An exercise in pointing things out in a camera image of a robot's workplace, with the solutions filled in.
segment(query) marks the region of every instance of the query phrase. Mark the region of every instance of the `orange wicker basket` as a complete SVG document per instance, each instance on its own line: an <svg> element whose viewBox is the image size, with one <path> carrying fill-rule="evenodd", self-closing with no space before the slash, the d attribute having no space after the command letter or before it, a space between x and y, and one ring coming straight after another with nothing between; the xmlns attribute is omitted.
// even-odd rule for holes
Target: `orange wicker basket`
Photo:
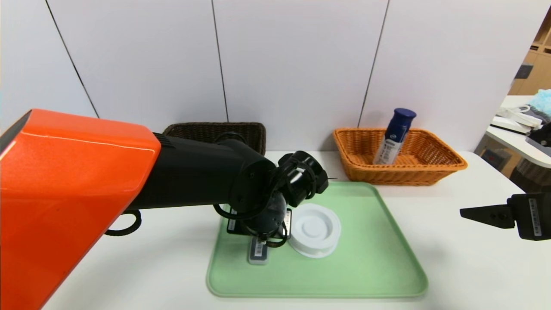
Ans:
<svg viewBox="0 0 551 310"><path fill-rule="evenodd" d="M384 185L432 185L467 168L467 162L433 133L411 129L393 165L373 165L386 129L341 128L333 132L348 178Z"/></svg>

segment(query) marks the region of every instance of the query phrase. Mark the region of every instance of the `wicker basket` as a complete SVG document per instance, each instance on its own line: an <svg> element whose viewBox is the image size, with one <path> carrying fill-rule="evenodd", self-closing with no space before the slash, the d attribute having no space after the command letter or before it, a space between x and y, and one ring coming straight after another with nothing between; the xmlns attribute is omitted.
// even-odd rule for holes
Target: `wicker basket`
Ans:
<svg viewBox="0 0 551 310"><path fill-rule="evenodd" d="M163 135L213 143L228 132L240 134L249 147L262 155L266 153L266 128L259 122L184 122L168 126Z"/></svg>
<svg viewBox="0 0 551 310"><path fill-rule="evenodd" d="M386 129L342 128L333 132L344 171L352 181L385 185L432 185L467 168L467 162L434 134L411 129L393 165L373 165Z"/></svg>

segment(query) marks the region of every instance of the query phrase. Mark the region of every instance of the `light green plastic tray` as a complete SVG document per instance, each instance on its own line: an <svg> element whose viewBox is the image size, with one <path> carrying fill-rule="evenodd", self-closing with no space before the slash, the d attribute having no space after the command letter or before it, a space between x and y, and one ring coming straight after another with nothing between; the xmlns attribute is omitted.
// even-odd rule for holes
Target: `light green plastic tray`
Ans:
<svg viewBox="0 0 551 310"><path fill-rule="evenodd" d="M207 272L210 291L220 297L286 298L395 298L426 291L425 272L373 186L331 182L304 203L339 217L341 238L331 255L307 258L287 243L268 249L267 265L251 265L251 237L228 234L223 219Z"/></svg>

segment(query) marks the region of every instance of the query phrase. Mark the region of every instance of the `blue fabric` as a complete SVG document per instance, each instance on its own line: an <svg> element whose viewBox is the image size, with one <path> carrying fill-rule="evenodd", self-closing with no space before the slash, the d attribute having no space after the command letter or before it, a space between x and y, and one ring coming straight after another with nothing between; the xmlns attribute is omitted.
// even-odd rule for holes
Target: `blue fabric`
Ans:
<svg viewBox="0 0 551 310"><path fill-rule="evenodd" d="M540 89L528 103L538 111L551 116L551 89Z"/></svg>

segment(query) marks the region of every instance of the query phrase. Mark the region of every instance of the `white tabletop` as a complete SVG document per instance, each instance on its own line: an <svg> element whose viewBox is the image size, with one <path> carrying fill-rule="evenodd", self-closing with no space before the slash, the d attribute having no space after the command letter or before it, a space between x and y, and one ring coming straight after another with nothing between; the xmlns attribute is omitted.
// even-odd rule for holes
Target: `white tabletop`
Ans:
<svg viewBox="0 0 551 310"><path fill-rule="evenodd" d="M268 152L277 161L285 152ZM338 153L311 152L346 180ZM44 310L549 309L551 243L519 239L459 215L522 191L473 153L469 168L433 186L377 186L423 266L425 296L401 300L219 298L206 273L220 218L211 206L143 210L124 237L103 236Z"/></svg>
<svg viewBox="0 0 551 310"><path fill-rule="evenodd" d="M507 96L501 104L503 107L516 107L527 104L533 96ZM545 168L551 168L551 157L526 142L526 136L520 133L489 126L486 135L504 146L513 149L528 161Z"/></svg>

